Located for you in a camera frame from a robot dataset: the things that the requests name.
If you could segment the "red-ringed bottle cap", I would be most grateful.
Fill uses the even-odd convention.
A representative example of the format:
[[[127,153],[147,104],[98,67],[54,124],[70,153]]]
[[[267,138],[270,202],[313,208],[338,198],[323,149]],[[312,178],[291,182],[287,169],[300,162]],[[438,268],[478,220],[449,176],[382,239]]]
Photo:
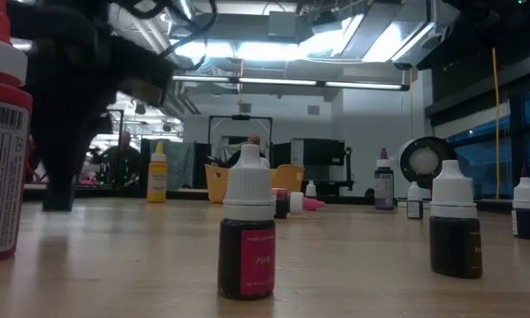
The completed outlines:
[[[11,44],[6,0],[0,0],[0,261],[17,248],[32,96],[22,87],[27,56]]]

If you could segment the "black stand frame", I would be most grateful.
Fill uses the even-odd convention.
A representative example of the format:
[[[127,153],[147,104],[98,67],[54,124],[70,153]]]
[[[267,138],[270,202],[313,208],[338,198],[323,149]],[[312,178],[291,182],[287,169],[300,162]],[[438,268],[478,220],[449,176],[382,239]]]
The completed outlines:
[[[114,177],[114,184],[113,184],[113,187],[117,188],[121,186],[120,154],[121,154],[121,146],[122,146],[122,139],[123,139],[125,112],[123,110],[109,110],[109,112],[119,115],[119,120],[117,121],[118,122],[118,140],[117,140],[118,144],[117,144],[117,151],[116,151],[115,177]]]
[[[212,125],[212,122],[215,118],[220,118],[220,119],[229,119],[229,120],[233,120],[233,121],[251,121],[251,120],[256,120],[256,121],[261,121],[261,120],[267,120],[269,122],[269,128],[265,128],[265,130],[269,133],[269,143],[270,144],[273,144],[273,141],[272,141],[272,131],[273,131],[273,117],[255,117],[255,116],[250,116],[250,115],[247,115],[247,114],[236,114],[236,115],[230,115],[230,116],[225,116],[225,115],[209,115],[208,116],[208,133],[207,133],[207,144],[208,144],[208,152],[207,152],[207,155],[212,155],[213,152],[212,152],[212,131],[214,129],[214,126]]]

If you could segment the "large purple food coloring bottle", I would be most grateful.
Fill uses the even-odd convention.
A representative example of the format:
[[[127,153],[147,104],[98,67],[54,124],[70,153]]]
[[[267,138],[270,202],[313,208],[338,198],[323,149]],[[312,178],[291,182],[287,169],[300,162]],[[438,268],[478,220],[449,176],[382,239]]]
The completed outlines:
[[[381,149],[380,158],[376,160],[375,170],[375,208],[380,210],[393,210],[394,196],[394,171],[386,148]]]

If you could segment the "black cabinet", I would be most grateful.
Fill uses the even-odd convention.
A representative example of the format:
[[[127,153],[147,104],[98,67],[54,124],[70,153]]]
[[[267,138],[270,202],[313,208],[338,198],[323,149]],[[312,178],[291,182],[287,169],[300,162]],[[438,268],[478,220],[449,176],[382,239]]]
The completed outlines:
[[[293,139],[291,163],[304,168],[303,188],[312,183],[320,196],[352,191],[352,149],[343,140]]]

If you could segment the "small dropper bottle pink label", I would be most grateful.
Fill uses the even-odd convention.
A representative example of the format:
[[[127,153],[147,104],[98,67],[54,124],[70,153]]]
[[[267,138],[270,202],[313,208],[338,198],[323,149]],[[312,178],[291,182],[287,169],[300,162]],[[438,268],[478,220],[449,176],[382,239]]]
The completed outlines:
[[[259,147],[245,144],[223,198],[217,289],[228,299],[264,299],[275,288],[275,199]]]

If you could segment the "white cylindrical lamp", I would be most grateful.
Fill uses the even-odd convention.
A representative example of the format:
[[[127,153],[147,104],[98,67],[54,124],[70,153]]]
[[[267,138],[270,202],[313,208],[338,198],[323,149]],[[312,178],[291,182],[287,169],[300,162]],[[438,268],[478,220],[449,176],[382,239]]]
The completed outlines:
[[[420,197],[430,201],[432,182],[442,171],[442,163],[457,160],[457,154],[446,140],[433,136],[407,141],[397,152],[395,162],[404,178],[416,182]]]

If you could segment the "large pink food coloring bottle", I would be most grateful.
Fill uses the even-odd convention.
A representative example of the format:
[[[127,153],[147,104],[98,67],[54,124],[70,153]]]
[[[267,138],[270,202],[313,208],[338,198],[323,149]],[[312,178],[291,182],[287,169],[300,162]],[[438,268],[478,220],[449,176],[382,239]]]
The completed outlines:
[[[275,200],[276,219],[286,219],[289,214],[302,215],[307,211],[316,211],[326,204],[315,198],[307,198],[302,192],[289,192],[283,188],[273,188],[272,197]]]

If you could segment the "grey ceiling box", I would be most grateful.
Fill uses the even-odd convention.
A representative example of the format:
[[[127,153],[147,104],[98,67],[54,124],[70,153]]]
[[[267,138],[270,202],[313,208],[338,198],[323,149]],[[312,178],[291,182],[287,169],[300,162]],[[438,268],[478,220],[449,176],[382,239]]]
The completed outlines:
[[[270,11],[268,36],[294,38],[297,33],[297,16],[290,11]]]

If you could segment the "yellow plastic bin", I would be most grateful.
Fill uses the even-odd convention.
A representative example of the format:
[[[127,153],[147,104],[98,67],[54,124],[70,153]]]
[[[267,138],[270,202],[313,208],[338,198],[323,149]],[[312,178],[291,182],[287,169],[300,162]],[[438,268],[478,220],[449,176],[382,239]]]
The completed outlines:
[[[208,198],[212,203],[222,203],[228,185],[227,168],[205,165],[208,186]],[[270,170],[272,187],[283,188],[289,192],[300,192],[304,180],[304,168],[291,164],[279,165]]]

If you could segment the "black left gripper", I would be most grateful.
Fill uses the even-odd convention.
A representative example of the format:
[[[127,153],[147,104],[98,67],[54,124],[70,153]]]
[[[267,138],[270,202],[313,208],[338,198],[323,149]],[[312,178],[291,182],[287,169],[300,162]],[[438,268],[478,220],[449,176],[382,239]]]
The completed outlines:
[[[77,178],[98,134],[112,134],[110,114],[83,118],[47,111],[101,112],[118,91],[159,106],[175,65],[126,39],[104,39],[94,47],[38,40],[26,53],[26,91],[34,98],[31,134],[49,182],[44,211],[72,211]]]

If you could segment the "long LED light bar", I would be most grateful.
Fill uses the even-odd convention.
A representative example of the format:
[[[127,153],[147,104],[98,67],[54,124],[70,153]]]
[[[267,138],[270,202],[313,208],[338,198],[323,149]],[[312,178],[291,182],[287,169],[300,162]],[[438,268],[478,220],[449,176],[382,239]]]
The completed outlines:
[[[219,77],[219,76],[197,76],[197,75],[173,75],[172,79],[183,82],[197,83],[228,83],[228,84],[262,84],[292,87],[327,87],[327,88],[348,88],[363,90],[384,90],[384,91],[407,91],[410,89],[406,84],[388,84],[377,82],[346,82],[346,81],[326,81],[310,79],[272,79],[272,78],[251,78],[251,77]]]

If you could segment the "black aluminium table frame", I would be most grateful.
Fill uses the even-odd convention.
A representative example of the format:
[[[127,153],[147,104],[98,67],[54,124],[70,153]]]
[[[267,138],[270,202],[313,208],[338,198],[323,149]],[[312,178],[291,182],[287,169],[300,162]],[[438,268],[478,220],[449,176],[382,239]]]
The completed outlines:
[[[46,196],[45,185],[27,184],[24,187],[23,201],[43,201]],[[130,189],[112,189],[103,187],[78,187],[74,193],[75,199],[88,198],[127,198],[144,199],[145,195]],[[207,192],[195,192],[193,189],[185,191],[167,192],[168,200],[209,201]],[[326,204],[373,206],[375,201],[370,197],[318,196],[318,200]],[[477,200],[479,211],[509,215],[512,210],[511,201]]]

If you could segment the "grey cloth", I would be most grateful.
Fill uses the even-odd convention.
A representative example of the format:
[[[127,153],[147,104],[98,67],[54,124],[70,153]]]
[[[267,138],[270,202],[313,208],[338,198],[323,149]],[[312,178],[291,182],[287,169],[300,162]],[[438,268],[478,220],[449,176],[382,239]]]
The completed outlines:
[[[163,153],[166,155],[168,173],[167,190],[177,191],[178,189],[193,186],[194,171],[194,144],[184,142],[173,142],[170,140],[151,140],[150,148],[154,153],[156,145],[161,142]]]

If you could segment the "person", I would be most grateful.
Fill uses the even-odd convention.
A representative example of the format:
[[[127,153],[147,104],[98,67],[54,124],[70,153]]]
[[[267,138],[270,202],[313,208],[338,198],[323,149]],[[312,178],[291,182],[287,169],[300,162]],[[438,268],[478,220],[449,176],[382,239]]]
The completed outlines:
[[[121,143],[100,154],[98,163],[107,163],[107,181],[111,184],[133,182],[139,175],[140,152],[131,145],[132,136],[122,131]]]
[[[260,146],[261,145],[261,138],[257,134],[252,134],[252,135],[250,135],[247,138],[246,144],[254,144],[254,145]],[[229,158],[229,160],[226,162],[227,166],[228,167],[234,166],[238,162],[238,160],[240,158],[240,155],[241,155],[241,150],[238,150],[236,153],[234,153]],[[260,152],[259,155],[260,155],[260,158],[261,157],[266,157],[262,152]]]

